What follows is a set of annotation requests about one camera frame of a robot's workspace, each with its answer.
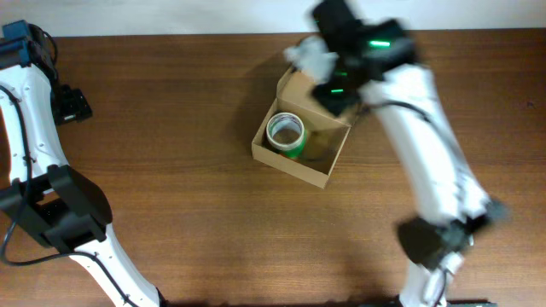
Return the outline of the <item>brown cardboard box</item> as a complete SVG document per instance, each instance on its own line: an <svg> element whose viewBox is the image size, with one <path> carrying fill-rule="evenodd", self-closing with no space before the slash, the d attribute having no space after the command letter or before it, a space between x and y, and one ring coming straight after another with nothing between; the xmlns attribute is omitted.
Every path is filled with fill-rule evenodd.
<svg viewBox="0 0 546 307"><path fill-rule="evenodd" d="M349 107L341 115L331 114L315 100L311 92L314 81L290 67L276 86L276 98L252 140L255 160L297 177L319 188L325 188L341 150L357 120L358 105ZM273 124L270 120L279 113L290 113L301 123L292 124L295 131L305 129L305 144L299 156L289 158L268 140Z"/></svg>

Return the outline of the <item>cream masking tape roll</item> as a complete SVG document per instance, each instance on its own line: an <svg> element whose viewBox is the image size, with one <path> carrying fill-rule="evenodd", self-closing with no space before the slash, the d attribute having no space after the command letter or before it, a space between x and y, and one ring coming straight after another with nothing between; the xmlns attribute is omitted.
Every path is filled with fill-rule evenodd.
<svg viewBox="0 0 546 307"><path fill-rule="evenodd" d="M270 144L282 152L300 148L305 141L305 126L294 113L277 113L266 125L266 136Z"/></svg>

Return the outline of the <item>green tape roll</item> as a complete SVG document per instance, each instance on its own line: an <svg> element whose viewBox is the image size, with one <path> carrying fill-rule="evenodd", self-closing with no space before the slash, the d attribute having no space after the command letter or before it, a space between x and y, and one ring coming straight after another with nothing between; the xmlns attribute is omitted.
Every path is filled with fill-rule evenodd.
<svg viewBox="0 0 546 307"><path fill-rule="evenodd" d="M306 141L307 132L300 134L295 130L279 130L268 138L275 151L289 159L296 159L302 154Z"/></svg>

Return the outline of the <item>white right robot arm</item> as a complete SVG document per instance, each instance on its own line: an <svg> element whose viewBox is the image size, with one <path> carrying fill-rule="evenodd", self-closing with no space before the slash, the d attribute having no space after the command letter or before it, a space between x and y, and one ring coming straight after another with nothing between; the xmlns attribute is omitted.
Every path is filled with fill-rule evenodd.
<svg viewBox="0 0 546 307"><path fill-rule="evenodd" d="M508 217L474 176L444 114L432 70L397 20L370 25L344 1L312 10L334 56L312 94L335 116L358 106L380 121L409 178L417 213L398 224L409 260L397 306L445 306L476 234Z"/></svg>

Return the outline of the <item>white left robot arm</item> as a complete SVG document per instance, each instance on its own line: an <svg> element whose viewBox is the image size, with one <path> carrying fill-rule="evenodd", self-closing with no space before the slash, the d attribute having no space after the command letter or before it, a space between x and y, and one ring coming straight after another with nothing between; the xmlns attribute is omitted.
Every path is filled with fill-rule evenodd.
<svg viewBox="0 0 546 307"><path fill-rule="evenodd" d="M95 279L116 306L165 306L160 290L147 281L120 245L113 229L107 196L74 170L61 147L56 126L77 119L83 94L63 87L31 64L1 70L1 113L10 153L9 187L1 192L1 209L16 227L52 255L10 260L1 246L1 260L15 267L70 258Z"/></svg>

